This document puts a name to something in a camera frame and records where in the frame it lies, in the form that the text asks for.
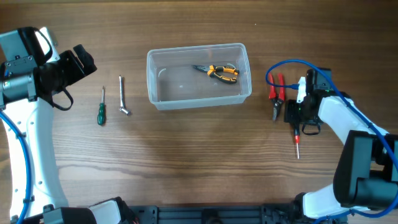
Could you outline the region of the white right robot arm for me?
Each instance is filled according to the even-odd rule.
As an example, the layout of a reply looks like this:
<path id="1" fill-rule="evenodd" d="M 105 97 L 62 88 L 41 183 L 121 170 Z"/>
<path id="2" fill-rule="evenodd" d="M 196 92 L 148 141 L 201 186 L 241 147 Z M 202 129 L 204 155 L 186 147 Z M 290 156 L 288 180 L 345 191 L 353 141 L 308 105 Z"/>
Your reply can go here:
<path id="1" fill-rule="evenodd" d="M 332 184 L 296 196 L 294 220 L 336 220 L 341 213 L 384 210 L 397 195 L 397 170 L 377 133 L 397 154 L 397 136 L 354 113 L 352 99 L 338 96 L 328 82 L 331 70 L 309 69 L 299 81 L 298 98 L 285 106 L 284 121 L 290 123 L 295 140 L 306 126 L 327 124 L 343 143 Z"/>

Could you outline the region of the red handled cutters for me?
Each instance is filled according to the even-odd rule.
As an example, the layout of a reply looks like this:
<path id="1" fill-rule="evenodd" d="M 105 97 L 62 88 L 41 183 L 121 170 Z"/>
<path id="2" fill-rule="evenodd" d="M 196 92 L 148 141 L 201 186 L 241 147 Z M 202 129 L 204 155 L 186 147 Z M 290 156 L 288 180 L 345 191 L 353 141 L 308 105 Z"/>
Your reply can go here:
<path id="1" fill-rule="evenodd" d="M 279 92 L 276 91 L 274 77 L 271 73 L 268 74 L 268 81 L 270 85 L 269 99 L 273 104 L 272 120 L 276 121 L 280 113 L 280 109 L 285 101 L 285 88 L 279 87 Z"/>

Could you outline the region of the black red screwdriver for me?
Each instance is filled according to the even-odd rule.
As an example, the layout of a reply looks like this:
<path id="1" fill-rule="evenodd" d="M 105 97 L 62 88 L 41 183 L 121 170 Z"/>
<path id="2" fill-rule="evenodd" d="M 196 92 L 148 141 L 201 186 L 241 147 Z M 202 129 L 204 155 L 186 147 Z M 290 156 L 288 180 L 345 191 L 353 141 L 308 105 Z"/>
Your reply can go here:
<path id="1" fill-rule="evenodd" d="M 293 127 L 293 134 L 294 134 L 294 140 L 295 140 L 295 150 L 296 150 L 296 156 L 297 159 L 300 159 L 300 149 L 299 149 L 299 145 L 300 145 L 300 130 L 299 130 L 299 124 L 298 123 L 294 123 L 292 125 Z"/>

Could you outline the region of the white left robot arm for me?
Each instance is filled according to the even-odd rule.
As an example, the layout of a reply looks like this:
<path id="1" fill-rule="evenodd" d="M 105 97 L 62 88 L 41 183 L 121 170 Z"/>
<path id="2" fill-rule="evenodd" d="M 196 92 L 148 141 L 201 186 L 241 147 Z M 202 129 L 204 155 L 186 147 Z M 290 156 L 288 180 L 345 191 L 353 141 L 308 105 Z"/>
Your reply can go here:
<path id="1" fill-rule="evenodd" d="M 120 197 L 73 208 L 63 192 L 53 149 L 53 100 L 96 71 L 82 45 L 58 53 L 45 29 L 1 34 L 1 120 L 12 172 L 11 223 L 139 223 Z"/>

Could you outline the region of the orange black pliers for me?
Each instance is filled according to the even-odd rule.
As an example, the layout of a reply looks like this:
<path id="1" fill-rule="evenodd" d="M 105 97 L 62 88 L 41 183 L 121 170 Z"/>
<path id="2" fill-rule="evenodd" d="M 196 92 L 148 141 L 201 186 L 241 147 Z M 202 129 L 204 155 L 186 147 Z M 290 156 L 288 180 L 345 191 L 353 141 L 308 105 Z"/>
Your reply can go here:
<path id="1" fill-rule="evenodd" d="M 218 81 L 221 81 L 226 84 L 235 84 L 237 83 L 237 76 L 240 74 L 240 71 L 237 68 L 230 66 L 216 66 L 216 65 L 192 65 L 195 70 L 206 73 L 210 78 L 215 78 Z M 224 76 L 224 73 L 233 74 L 233 77 Z"/>

